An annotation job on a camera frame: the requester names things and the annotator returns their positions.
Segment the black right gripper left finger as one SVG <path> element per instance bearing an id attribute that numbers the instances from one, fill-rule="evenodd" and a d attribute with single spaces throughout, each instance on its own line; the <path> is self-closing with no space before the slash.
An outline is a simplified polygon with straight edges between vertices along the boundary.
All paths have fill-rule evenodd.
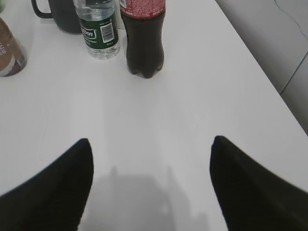
<path id="1" fill-rule="evenodd" d="M 0 197 L 2 231 L 76 231 L 93 182 L 93 154 L 82 138 L 38 174 Z"/>

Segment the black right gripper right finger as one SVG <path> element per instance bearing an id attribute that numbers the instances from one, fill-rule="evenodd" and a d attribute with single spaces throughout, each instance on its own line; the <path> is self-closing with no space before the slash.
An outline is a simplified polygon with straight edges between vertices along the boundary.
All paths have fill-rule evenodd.
<path id="1" fill-rule="evenodd" d="M 308 193 L 263 167 L 224 136 L 214 138 L 209 174 L 228 230 L 308 229 Z"/>

